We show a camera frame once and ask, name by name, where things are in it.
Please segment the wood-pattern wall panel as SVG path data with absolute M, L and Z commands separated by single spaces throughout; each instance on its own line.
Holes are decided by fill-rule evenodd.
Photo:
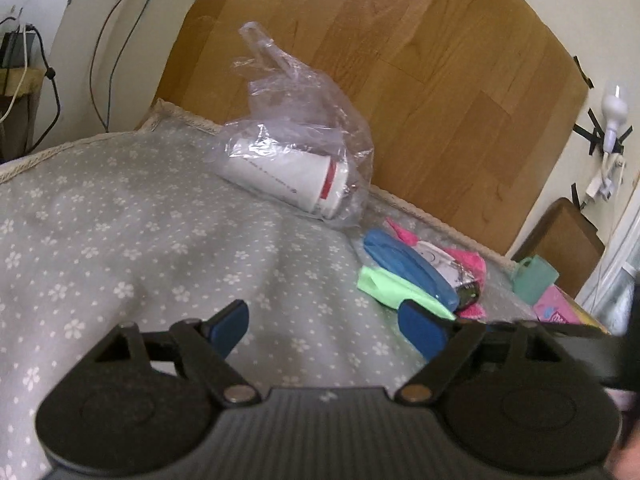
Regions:
M 231 64 L 249 21 L 367 119 L 377 186 L 512 247 L 588 92 L 525 0 L 195 0 L 157 96 L 214 122 L 244 115 Z

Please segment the white power strip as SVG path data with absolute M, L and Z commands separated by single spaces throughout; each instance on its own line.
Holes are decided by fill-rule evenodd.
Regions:
M 620 153 L 605 153 L 600 168 L 591 178 L 587 189 L 585 203 L 604 200 L 608 202 L 615 196 L 622 185 L 626 159 Z

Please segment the black electronic device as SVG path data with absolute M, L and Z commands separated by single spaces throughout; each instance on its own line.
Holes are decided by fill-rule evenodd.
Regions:
M 2 70 L 32 66 L 34 64 L 32 55 L 35 52 L 41 58 L 46 55 L 40 31 L 33 24 L 27 24 L 25 30 L 16 26 L 2 37 L 0 50 Z

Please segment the brown cardboard sheet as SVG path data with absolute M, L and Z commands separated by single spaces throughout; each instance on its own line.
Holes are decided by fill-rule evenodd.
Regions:
M 597 228 L 567 198 L 556 200 L 512 256 L 547 260 L 559 272 L 556 284 L 576 298 L 604 253 Z

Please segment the teal plastic mug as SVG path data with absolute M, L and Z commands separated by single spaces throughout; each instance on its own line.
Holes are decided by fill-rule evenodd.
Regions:
M 559 276 L 559 272 L 546 259 L 537 255 L 526 257 L 511 275 L 512 290 L 518 298 L 533 306 Z

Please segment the white smiley packet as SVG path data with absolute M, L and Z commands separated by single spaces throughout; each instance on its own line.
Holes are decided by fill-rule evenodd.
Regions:
M 414 250 L 454 289 L 459 298 L 459 309 L 465 309 L 477 303 L 480 299 L 480 282 L 458 260 L 448 252 L 423 240 L 418 241 Z

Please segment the clear plastic bag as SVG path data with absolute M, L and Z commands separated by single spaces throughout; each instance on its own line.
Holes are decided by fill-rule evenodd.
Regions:
M 367 203 L 373 171 L 374 146 L 367 121 L 327 74 L 286 53 L 258 23 L 245 23 L 239 34 L 252 52 L 250 58 L 233 64 L 247 81 L 248 114 L 220 128 L 207 155 L 210 168 L 228 180 L 218 174 L 214 158 L 238 139 L 273 139 L 306 152 L 334 155 L 348 162 L 349 177 L 347 193 L 331 220 L 245 189 L 334 228 L 356 226 Z

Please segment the white paper cup stack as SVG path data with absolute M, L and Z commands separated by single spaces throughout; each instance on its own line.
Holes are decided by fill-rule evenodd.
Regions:
M 326 220 L 347 193 L 348 162 L 273 139 L 232 141 L 214 164 L 228 180 Z

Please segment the green soft cloth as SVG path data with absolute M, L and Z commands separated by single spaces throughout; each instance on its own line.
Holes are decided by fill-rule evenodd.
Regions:
M 456 316 L 440 301 L 420 287 L 381 268 L 363 266 L 358 274 L 357 288 L 380 304 L 398 310 L 405 300 L 413 300 L 440 318 L 452 321 Z

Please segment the blue plastic case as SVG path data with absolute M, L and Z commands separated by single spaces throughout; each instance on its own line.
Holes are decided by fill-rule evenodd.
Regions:
M 366 253 L 384 270 L 416 285 L 437 299 L 448 311 L 460 306 L 454 288 L 413 248 L 381 229 L 370 229 L 363 237 Z

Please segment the grey floral bedsheet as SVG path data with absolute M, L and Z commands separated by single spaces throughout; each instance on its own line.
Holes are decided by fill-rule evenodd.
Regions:
M 396 390 L 421 367 L 393 312 L 357 287 L 363 234 L 393 221 L 454 240 L 379 198 L 339 231 L 246 192 L 214 175 L 215 132 L 161 108 L 138 131 L 2 166 L 3 478 L 47 470 L 40 402 L 122 321 L 166 330 L 242 299 L 250 327 L 230 361 L 260 390 Z

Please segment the pink soft cloth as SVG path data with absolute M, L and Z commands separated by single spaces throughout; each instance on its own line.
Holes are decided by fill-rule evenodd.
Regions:
M 393 221 L 390 217 L 387 217 L 385 219 L 385 222 L 390 232 L 393 232 L 398 240 L 401 240 L 411 248 L 414 249 L 414 246 L 416 246 L 416 244 L 418 244 L 418 241 L 421 240 L 420 237 L 416 235 L 416 233 L 406 230 L 398 223 Z M 450 247 L 440 249 L 442 249 L 444 252 L 448 252 L 448 254 L 458 260 L 466 270 L 469 270 L 474 274 L 477 281 L 480 282 L 480 293 L 482 293 L 486 280 L 485 260 L 476 252 L 466 252 L 465 250 L 454 249 Z M 465 309 L 457 308 L 457 315 L 461 316 L 462 318 L 468 318 L 469 320 L 480 321 L 486 318 L 486 311 L 480 304 L 479 299 L 477 300 L 476 304 L 472 304 L 472 306 L 469 306 Z

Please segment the frosted glass sliding door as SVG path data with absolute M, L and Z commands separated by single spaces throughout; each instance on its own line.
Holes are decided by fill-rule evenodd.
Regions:
M 609 332 L 621 335 L 630 315 L 634 282 L 639 276 L 639 176 L 626 203 L 614 200 L 605 251 L 578 292 L 576 301 Z

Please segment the pink gold-lined tin box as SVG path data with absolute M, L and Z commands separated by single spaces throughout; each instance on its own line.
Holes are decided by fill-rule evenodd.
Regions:
M 533 311 L 540 322 L 589 325 L 608 333 L 599 321 L 556 285 L 547 288 L 533 305 Z

